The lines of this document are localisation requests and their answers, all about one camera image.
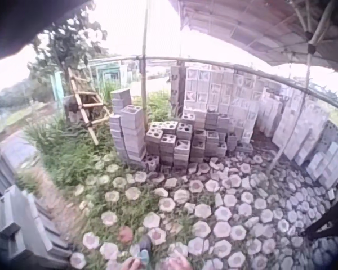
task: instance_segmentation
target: paving stone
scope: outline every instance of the paving stone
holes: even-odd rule
[[[140,190],[137,187],[130,187],[125,191],[125,196],[128,200],[135,201],[140,197]]]
[[[266,264],[268,263],[268,259],[262,255],[256,256],[252,261],[252,269],[253,270],[263,270],[266,269]]]
[[[214,180],[209,180],[205,183],[205,188],[209,192],[217,192],[219,190],[219,183]]]
[[[147,176],[146,172],[136,172],[134,176],[135,182],[145,183]]]
[[[235,206],[237,204],[237,198],[235,198],[234,195],[232,194],[226,194],[224,195],[224,205],[227,207],[232,207]]]
[[[253,194],[250,193],[250,192],[247,192],[247,191],[243,192],[242,195],[241,195],[241,200],[244,203],[251,204],[254,201]]]
[[[242,179],[237,174],[232,174],[229,176],[231,187],[240,187],[242,183]]]
[[[278,230],[285,233],[289,230],[289,223],[285,219],[281,219],[278,222]]]
[[[94,235],[93,232],[87,232],[83,236],[83,245],[87,249],[96,249],[100,245],[99,236]]]
[[[172,258],[178,258],[175,252],[179,252],[184,257],[188,256],[188,247],[181,242],[172,243],[169,245],[168,254]]]
[[[227,240],[221,240],[214,245],[213,253],[219,258],[226,257],[230,254],[232,245]]]
[[[243,240],[246,237],[247,231],[244,229],[242,225],[236,225],[232,227],[232,231],[230,233],[230,237],[235,240]]]
[[[250,239],[246,242],[248,255],[254,255],[261,250],[261,241],[257,238]]]
[[[282,219],[283,218],[283,211],[281,211],[280,209],[276,209],[273,211],[273,217],[275,219]]]
[[[240,168],[241,168],[242,173],[250,174],[250,172],[251,172],[250,165],[247,164],[247,163],[243,163]]]
[[[216,216],[217,221],[228,221],[232,217],[232,213],[227,207],[219,207],[215,210],[214,215]]]
[[[266,240],[264,240],[264,242],[261,246],[261,251],[264,254],[268,255],[268,254],[270,254],[274,251],[275,246],[276,246],[276,243],[275,243],[273,238],[266,239]]]
[[[172,212],[175,208],[175,202],[172,198],[161,198],[159,200],[159,209],[163,212]]]
[[[215,207],[220,207],[224,205],[223,198],[221,197],[220,193],[215,193],[214,201]]]
[[[85,256],[82,253],[74,252],[70,257],[70,265],[75,269],[83,269],[86,265]]]
[[[144,218],[143,226],[148,229],[159,227],[159,225],[160,225],[160,216],[158,216],[154,212],[150,212]]]
[[[303,238],[302,237],[292,237],[291,239],[292,244],[295,248],[299,248],[303,244]]]
[[[199,256],[204,252],[205,246],[204,246],[204,239],[200,237],[196,237],[189,241],[188,243],[188,252]]]
[[[195,207],[194,215],[198,218],[208,218],[212,214],[212,210],[207,204],[198,204]]]
[[[297,221],[297,212],[289,211],[288,212],[288,220],[290,223],[295,223]]]
[[[199,180],[192,180],[189,182],[189,190],[191,193],[201,193],[203,191],[204,185]]]
[[[249,217],[252,215],[252,207],[249,204],[244,202],[243,204],[240,204],[238,208],[238,214],[243,215],[245,217]]]
[[[294,261],[291,257],[287,256],[282,260],[281,269],[282,270],[291,270],[293,267]]]
[[[192,226],[192,233],[195,236],[205,238],[209,235],[211,232],[210,227],[208,226],[208,223],[204,221],[198,221],[196,224]]]
[[[208,165],[208,163],[200,163],[198,166],[199,172],[205,174],[208,173],[210,171],[210,167]]]
[[[263,223],[268,223],[273,220],[273,212],[270,209],[264,209],[260,214],[260,220]]]
[[[168,197],[169,195],[169,192],[162,187],[155,189],[154,193],[160,197]]]
[[[174,201],[178,204],[184,204],[190,199],[190,193],[187,190],[177,190],[174,192]]]
[[[165,181],[164,186],[168,188],[175,187],[177,182],[178,182],[178,179],[176,179],[175,177],[172,177],[172,178],[167,179],[167,181]]]
[[[100,253],[106,260],[116,260],[119,254],[118,246],[114,243],[103,243]]]
[[[104,195],[105,201],[116,202],[120,199],[120,195],[118,191],[110,191],[105,193]]]
[[[101,214],[101,221],[104,225],[110,227],[118,221],[118,217],[114,212],[106,211]]]
[[[117,177],[113,180],[113,186],[115,188],[125,188],[126,183],[126,179],[123,177]]]
[[[218,221],[215,224],[213,229],[213,233],[218,238],[228,237],[230,235],[232,228],[228,222],[225,221]]]
[[[166,242],[166,237],[167,234],[165,233],[164,230],[160,229],[160,228],[153,228],[148,232],[148,235],[150,237],[150,239],[152,240],[152,244],[154,246],[163,244]]]
[[[259,217],[251,217],[250,219],[248,219],[245,223],[244,226],[246,226],[247,228],[252,228],[255,224],[257,224],[259,222]]]

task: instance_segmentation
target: finger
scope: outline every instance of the finger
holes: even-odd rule
[[[137,270],[140,267],[140,260],[139,259],[134,259],[133,264],[131,265],[129,270]]]

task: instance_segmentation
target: person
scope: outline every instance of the person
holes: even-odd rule
[[[167,261],[168,270],[193,270],[192,266],[183,255],[177,251],[175,251],[175,253],[177,257],[169,258]],[[140,259],[130,257],[122,264],[121,270],[139,270],[140,267]]]

